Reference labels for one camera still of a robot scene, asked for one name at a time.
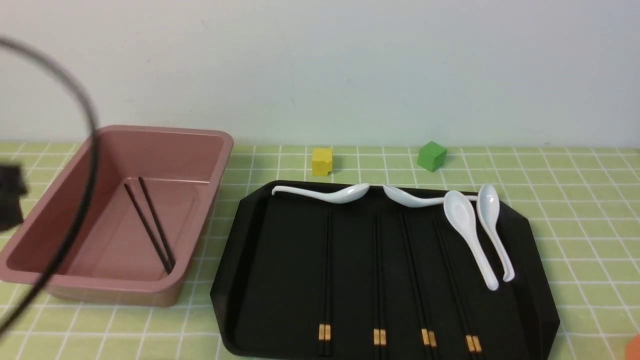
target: ceramic spoon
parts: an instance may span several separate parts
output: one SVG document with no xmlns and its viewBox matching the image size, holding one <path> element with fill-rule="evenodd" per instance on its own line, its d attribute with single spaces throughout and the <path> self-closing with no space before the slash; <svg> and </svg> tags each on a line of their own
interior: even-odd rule
<svg viewBox="0 0 640 360">
<path fill-rule="evenodd" d="M 502 276 L 502 280 L 509 282 L 513 280 L 516 273 L 515 270 L 513 270 L 509 254 L 504 250 L 502 241 L 500 241 L 500 237 L 498 236 L 498 231 L 495 228 L 495 224 L 498 222 L 498 215 L 500 214 L 500 200 L 498 199 L 498 193 L 492 185 L 482 185 L 482 188 L 480 188 L 480 192 L 478 193 L 476 209 L 478 212 L 478 219 L 480 219 L 480 224 L 484 228 L 484 231 L 486 231 L 489 239 L 491 239 L 491 242 L 498 253 L 498 257 L 500 257 L 500 261 L 502 262 L 502 268 L 504 269 L 504 276 Z"/>
<path fill-rule="evenodd" d="M 430 199 L 423 199 L 421 197 L 415 197 L 410 193 L 400 190 L 395 186 L 391 186 L 389 184 L 385 184 L 382 186 L 382 189 L 387 194 L 387 197 L 398 204 L 404 205 L 407 208 L 423 208 L 425 206 L 432 205 L 440 205 L 444 203 L 443 197 L 432 197 Z M 465 196 L 467 199 L 476 201 L 478 199 L 477 196 Z"/>
<path fill-rule="evenodd" d="M 359 198 L 363 197 L 364 194 L 366 194 L 369 190 L 369 187 L 369 184 L 362 183 L 349 186 L 348 188 L 344 188 L 333 193 L 321 193 L 306 189 L 294 188 L 292 186 L 278 185 L 273 187 L 271 194 L 274 195 L 276 192 L 294 193 L 296 195 L 311 197 L 313 199 L 331 202 L 333 204 L 345 204 L 347 202 L 358 200 Z"/>
<path fill-rule="evenodd" d="M 448 192 L 444 196 L 444 213 L 454 229 L 467 242 L 482 273 L 486 287 L 492 291 L 497 290 L 498 279 L 496 279 L 493 269 L 491 269 L 491 265 L 489 265 L 489 261 L 480 246 L 476 233 L 476 215 L 471 202 L 460 192 Z"/>
</svg>

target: black chopsticks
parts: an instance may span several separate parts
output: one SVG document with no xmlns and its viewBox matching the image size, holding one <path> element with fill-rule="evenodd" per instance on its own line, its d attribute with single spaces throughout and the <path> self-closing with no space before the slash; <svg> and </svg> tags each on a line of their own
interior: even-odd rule
<svg viewBox="0 0 640 360">
<path fill-rule="evenodd" d="M 454 298 L 456 299 L 456 307 L 458 308 L 458 313 L 460 314 L 462 329 L 465 332 L 465 342 L 468 351 L 471 354 L 472 359 L 484 359 L 485 356 L 482 350 L 482 346 L 480 345 L 480 339 L 477 336 L 477 332 L 473 323 L 470 321 L 468 314 L 465 311 L 465 308 L 468 309 L 468 302 L 466 298 L 460 296 L 460 289 L 458 288 L 456 275 L 451 265 L 449 254 L 447 252 L 447 246 L 442 241 L 443 237 L 438 220 L 434 221 L 434 226 L 436 228 L 436 231 L 438 232 L 438 247 L 440 248 L 442 258 L 445 260 L 445 264 L 447 265 L 447 272 L 449 273 L 451 290 L 453 291 Z"/>
<path fill-rule="evenodd" d="M 131 202 L 133 203 L 133 207 L 136 208 L 136 212 L 138 213 L 138 216 L 140 217 L 140 221 L 142 221 L 142 225 L 145 227 L 145 230 L 147 231 L 147 234 L 149 235 L 149 239 L 151 239 L 151 243 L 153 244 L 154 249 L 156 250 L 156 252 L 158 254 L 158 257 L 160 258 L 160 261 L 162 261 L 162 264 L 164 266 L 164 270 L 166 271 L 167 274 L 170 274 L 171 271 L 173 270 L 174 266 L 175 266 L 175 257 L 173 256 L 173 252 L 171 251 L 171 248 L 169 247 L 169 243 L 167 242 L 166 236 L 164 235 L 164 230 L 162 228 L 162 225 L 160 224 L 160 219 L 158 218 L 158 215 L 156 213 L 156 209 L 155 209 L 155 207 L 153 205 L 153 202 L 151 202 L 151 197 L 149 196 L 145 181 L 142 179 L 142 177 L 139 177 L 138 181 L 140 182 L 140 186 L 142 187 L 142 192 L 145 194 L 145 198 L 147 200 L 147 204 L 149 205 L 149 210 L 151 210 L 151 216 L 154 218 L 154 222 L 156 223 L 156 227 L 157 227 L 158 233 L 160 234 L 160 239 L 162 241 L 162 244 L 163 244 L 163 247 L 164 247 L 164 251 L 166 252 L 166 257 L 164 256 L 164 253 L 163 253 L 162 249 L 160 248 L 160 244 L 158 244 L 158 241 L 156 240 L 156 236 L 154 235 L 153 231 L 151 230 L 151 227 L 149 226 L 149 223 L 147 222 L 147 219 L 145 218 L 144 214 L 142 213 L 142 209 L 140 208 L 140 205 L 138 204 L 138 201 L 133 196 L 133 192 L 131 191 L 131 187 L 129 186 L 129 184 L 125 183 L 124 184 L 124 188 L 127 190 L 127 193 L 129 194 L 129 198 L 131 199 Z"/>
<path fill-rule="evenodd" d="M 326 212 L 326 233 L 324 236 L 323 269 L 321 275 L 321 289 L 323 301 L 320 325 L 318 327 L 318 355 L 331 356 L 331 301 L 332 301 L 332 216 L 331 209 Z"/>
<path fill-rule="evenodd" d="M 409 238 L 409 225 L 406 219 L 406 215 L 402 210 L 399 210 L 400 222 L 402 225 L 402 239 L 404 243 L 404 252 L 407 257 L 407 263 L 409 265 L 409 276 L 412 284 L 412 292 L 413 299 L 415 301 L 415 307 L 418 312 L 418 321 L 420 323 L 420 337 L 422 338 L 422 344 L 424 345 L 425 358 L 433 358 L 439 359 L 439 353 L 436 349 L 438 347 L 438 343 L 436 342 L 436 335 L 433 331 L 433 328 L 430 328 L 429 325 L 433 324 L 431 319 L 431 313 L 429 311 L 428 304 L 425 309 L 425 302 L 427 301 L 427 297 L 422 296 L 422 291 L 420 290 L 420 283 L 418 282 L 418 271 L 417 271 L 417 259 L 415 259 L 415 252 L 413 251 L 413 247 L 411 245 L 411 239 Z"/>
<path fill-rule="evenodd" d="M 374 359 L 387 358 L 387 326 L 385 321 L 385 280 L 383 247 L 378 216 L 373 217 L 373 345 Z"/>
</svg>

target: pink plastic bin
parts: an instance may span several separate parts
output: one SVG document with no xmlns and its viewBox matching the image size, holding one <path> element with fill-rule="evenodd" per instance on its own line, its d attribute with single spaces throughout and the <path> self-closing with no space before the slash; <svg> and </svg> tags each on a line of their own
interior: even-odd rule
<svg viewBox="0 0 640 360">
<path fill-rule="evenodd" d="M 221 131 L 109 126 L 100 130 L 98 183 L 76 244 L 47 291 L 62 299 L 171 306 L 176 303 L 233 139 Z M 89 141 L 44 193 L 0 252 L 0 279 L 32 284 L 62 242 L 86 183 Z M 167 275 L 124 184 L 154 225 L 147 184 L 176 264 Z"/>
</svg>

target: orange object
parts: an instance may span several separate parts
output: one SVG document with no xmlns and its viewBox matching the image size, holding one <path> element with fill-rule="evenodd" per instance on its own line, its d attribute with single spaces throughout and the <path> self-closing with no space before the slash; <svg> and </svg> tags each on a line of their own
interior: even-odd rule
<svg viewBox="0 0 640 360">
<path fill-rule="evenodd" d="M 627 345 L 627 360 L 640 360 L 640 335 Z"/>
</svg>

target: black cable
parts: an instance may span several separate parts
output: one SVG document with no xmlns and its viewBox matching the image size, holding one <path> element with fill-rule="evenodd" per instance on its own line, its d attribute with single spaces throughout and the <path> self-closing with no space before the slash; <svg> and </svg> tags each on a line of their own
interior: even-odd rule
<svg viewBox="0 0 640 360">
<path fill-rule="evenodd" d="M 98 173 L 98 158 L 100 146 L 97 134 L 97 120 L 95 110 L 93 109 L 91 101 L 89 100 L 86 92 L 82 89 L 81 85 L 74 79 L 71 74 L 69 74 L 65 69 L 58 65 L 54 60 L 48 58 L 45 54 L 42 54 L 40 51 L 33 49 L 32 47 L 16 40 L 0 36 L 0 47 L 4 47 L 15 53 L 18 53 L 19 55 L 25 56 L 29 60 L 34 61 L 37 65 L 48 70 L 53 76 L 60 80 L 60 82 L 76 98 L 80 107 L 82 107 L 86 116 L 86 121 L 89 125 L 89 130 L 91 131 L 92 140 L 90 149 L 91 163 L 89 166 L 89 176 L 86 182 L 86 187 L 84 188 L 84 194 L 82 196 L 82 199 L 80 200 L 80 205 L 78 205 L 76 215 L 71 223 L 71 226 L 69 227 L 69 230 L 67 231 L 67 235 L 62 241 L 58 252 L 51 259 L 51 262 L 47 265 L 45 270 L 42 272 L 42 275 L 38 278 L 31 290 L 29 290 L 29 293 L 25 295 L 20 304 L 18 304 L 13 312 L 2 322 L 2 325 L 0 325 L 1 338 L 13 325 L 13 323 L 15 323 L 18 318 L 20 318 L 24 310 L 26 310 L 27 307 L 31 305 L 36 296 L 38 296 L 47 282 L 49 282 L 51 277 L 60 269 L 62 262 L 73 246 L 76 240 L 76 236 L 78 235 L 80 228 L 82 228 L 84 218 L 86 217 L 93 197 L 93 189 L 95 188 Z"/>
</svg>

